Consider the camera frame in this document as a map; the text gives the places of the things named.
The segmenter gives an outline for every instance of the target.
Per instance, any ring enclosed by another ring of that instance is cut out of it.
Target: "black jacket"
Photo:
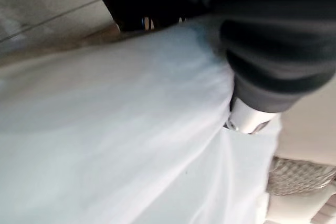
[[[235,92],[252,108],[284,111],[333,76],[336,0],[192,1],[226,17]]]

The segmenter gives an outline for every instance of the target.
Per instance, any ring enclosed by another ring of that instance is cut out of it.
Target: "white fabric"
[[[0,223],[254,223],[279,125],[222,128],[233,74],[208,32],[1,69]]]

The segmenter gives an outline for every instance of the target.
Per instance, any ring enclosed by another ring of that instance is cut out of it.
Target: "silver metal object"
[[[277,113],[267,113],[255,110],[236,98],[232,112],[225,126],[233,131],[245,134],[255,134],[274,118]]]

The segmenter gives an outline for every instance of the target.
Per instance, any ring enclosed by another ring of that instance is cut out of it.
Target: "gray floor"
[[[0,56],[84,37],[112,22],[101,0],[0,0]]]

